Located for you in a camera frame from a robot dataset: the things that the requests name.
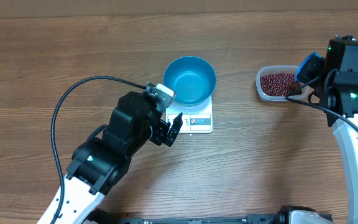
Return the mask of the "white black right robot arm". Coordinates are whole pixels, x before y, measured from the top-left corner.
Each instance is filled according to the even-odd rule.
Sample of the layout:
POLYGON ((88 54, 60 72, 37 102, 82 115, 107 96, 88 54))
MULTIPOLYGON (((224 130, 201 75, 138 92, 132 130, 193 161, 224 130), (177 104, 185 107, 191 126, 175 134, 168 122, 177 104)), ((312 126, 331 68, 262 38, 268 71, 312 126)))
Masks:
POLYGON ((348 196, 348 223, 358 223, 358 40, 335 36, 326 56, 313 52, 299 66, 295 80, 313 89, 318 103, 302 102, 289 93, 286 100, 326 114, 341 153, 348 196))

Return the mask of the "red adzuki beans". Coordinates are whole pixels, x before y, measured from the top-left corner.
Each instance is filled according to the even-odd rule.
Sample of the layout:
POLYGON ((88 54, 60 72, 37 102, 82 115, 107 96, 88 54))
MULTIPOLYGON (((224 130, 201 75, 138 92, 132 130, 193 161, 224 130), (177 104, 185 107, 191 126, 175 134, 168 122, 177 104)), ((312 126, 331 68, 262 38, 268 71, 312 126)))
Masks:
POLYGON ((260 77, 262 91, 268 96, 286 96, 302 86, 294 73, 274 73, 260 77))

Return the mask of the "teal metal bowl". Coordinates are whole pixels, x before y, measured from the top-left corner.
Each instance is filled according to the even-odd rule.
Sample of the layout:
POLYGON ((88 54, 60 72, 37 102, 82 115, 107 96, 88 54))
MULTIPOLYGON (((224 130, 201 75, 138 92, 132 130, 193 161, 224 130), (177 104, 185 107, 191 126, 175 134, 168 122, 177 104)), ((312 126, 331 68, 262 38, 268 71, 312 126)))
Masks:
POLYGON ((167 66, 163 84, 176 92, 175 103, 192 107, 202 104, 214 93, 217 76, 205 59, 184 56, 167 66))

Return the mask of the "blue plastic measuring scoop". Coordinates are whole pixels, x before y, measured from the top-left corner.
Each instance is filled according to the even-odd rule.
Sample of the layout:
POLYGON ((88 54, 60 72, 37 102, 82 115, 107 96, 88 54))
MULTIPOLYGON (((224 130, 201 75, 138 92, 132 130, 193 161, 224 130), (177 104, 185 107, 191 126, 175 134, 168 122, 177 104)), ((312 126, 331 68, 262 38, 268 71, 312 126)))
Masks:
POLYGON ((297 82, 307 83, 314 79, 322 70, 324 58, 313 52, 305 58, 295 73, 295 80, 297 82))

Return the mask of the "white digital kitchen scale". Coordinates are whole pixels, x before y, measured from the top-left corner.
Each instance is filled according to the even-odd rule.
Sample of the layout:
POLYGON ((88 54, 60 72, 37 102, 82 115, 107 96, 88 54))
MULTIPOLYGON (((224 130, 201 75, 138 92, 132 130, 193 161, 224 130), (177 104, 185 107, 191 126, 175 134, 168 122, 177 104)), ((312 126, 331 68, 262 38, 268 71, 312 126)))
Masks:
POLYGON ((177 95, 173 103, 165 112, 165 120, 173 124, 173 120, 182 115, 180 134, 209 134, 213 131, 213 102, 208 96, 198 103, 181 103, 177 95))

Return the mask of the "clear plastic container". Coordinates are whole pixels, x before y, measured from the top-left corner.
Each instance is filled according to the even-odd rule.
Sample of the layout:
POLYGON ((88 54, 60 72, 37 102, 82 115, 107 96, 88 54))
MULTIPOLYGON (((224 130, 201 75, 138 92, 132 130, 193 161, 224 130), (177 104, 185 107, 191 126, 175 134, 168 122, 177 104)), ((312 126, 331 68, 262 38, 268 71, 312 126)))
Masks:
POLYGON ((273 65, 261 68, 255 78, 258 96, 266 103, 286 102, 285 97, 302 86, 295 80, 299 66, 273 65))

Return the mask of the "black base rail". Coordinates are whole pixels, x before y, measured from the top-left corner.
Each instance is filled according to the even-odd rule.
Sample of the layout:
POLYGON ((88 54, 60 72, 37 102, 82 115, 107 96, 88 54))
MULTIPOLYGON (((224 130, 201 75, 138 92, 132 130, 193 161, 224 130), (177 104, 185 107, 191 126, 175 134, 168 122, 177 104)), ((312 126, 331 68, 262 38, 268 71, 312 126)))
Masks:
POLYGON ((249 214, 245 217, 213 218, 159 218, 112 217, 107 212, 97 209, 91 212, 85 223, 122 223, 122 224, 274 224, 274 223, 333 223, 332 215, 320 215, 308 207, 283 206, 276 214, 249 214))

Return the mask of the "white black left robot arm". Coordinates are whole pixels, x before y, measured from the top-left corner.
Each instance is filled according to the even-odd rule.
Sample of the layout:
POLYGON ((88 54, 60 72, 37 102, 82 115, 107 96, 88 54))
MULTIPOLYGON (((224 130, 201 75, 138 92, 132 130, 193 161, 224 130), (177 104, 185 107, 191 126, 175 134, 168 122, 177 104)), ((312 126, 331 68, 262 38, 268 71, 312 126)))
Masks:
POLYGON ((176 93, 165 87, 120 97, 109 124, 96 129, 74 151, 64 186, 39 223, 82 223, 129 170, 132 156, 147 142, 171 146, 182 120, 161 119, 176 93))

